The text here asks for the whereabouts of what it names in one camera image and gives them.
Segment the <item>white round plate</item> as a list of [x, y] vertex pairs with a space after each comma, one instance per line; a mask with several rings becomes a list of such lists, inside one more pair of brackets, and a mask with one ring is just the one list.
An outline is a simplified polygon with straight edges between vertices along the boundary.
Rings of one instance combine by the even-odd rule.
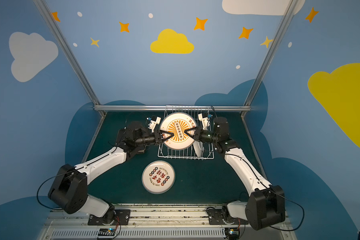
[[164, 118], [160, 130], [172, 133], [173, 136], [164, 142], [164, 145], [172, 150], [185, 150], [193, 145], [194, 139], [189, 137], [185, 130], [195, 128], [196, 121], [186, 113], [172, 113]]
[[198, 158], [202, 157], [203, 155], [203, 151], [204, 151], [204, 146], [202, 142], [198, 142], [198, 141], [194, 141], [193, 143], [193, 148], [195, 151], [195, 154]]
[[151, 194], [163, 194], [175, 183], [176, 174], [172, 165], [165, 161], [155, 161], [143, 171], [142, 183]]

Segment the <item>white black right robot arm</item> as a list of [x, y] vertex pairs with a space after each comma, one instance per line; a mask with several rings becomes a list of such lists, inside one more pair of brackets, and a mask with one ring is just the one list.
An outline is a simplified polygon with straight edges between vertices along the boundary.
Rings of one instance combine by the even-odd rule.
[[213, 125], [212, 131], [194, 127], [185, 130], [185, 135], [197, 142], [212, 143], [244, 184], [249, 199], [247, 202], [233, 201], [226, 204], [227, 218], [246, 220], [254, 230], [284, 222], [284, 190], [280, 186], [273, 186], [250, 163], [243, 149], [231, 138], [226, 118], [215, 118]]

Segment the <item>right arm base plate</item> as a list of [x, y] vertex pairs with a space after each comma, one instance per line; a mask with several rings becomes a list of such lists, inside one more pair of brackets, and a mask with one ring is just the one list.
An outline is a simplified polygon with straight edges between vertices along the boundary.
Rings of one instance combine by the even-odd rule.
[[248, 225], [247, 220], [240, 218], [233, 218], [226, 207], [222, 209], [216, 209], [213, 207], [207, 207], [206, 213], [208, 215], [208, 221], [210, 225]]

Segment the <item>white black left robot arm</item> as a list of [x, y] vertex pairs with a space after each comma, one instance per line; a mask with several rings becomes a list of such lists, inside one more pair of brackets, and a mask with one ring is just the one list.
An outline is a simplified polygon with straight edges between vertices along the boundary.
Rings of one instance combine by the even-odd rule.
[[160, 145], [174, 133], [146, 128], [134, 121], [119, 130], [116, 145], [106, 153], [83, 164], [62, 166], [55, 176], [48, 198], [68, 214], [76, 212], [111, 222], [115, 219], [114, 206], [88, 193], [89, 184], [111, 168], [145, 152], [149, 145]]

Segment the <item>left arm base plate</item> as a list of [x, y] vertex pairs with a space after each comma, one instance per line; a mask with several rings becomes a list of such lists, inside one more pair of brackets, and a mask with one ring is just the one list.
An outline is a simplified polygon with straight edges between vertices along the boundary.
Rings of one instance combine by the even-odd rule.
[[126, 226], [129, 223], [131, 210], [110, 210], [103, 217], [90, 215], [88, 226]]

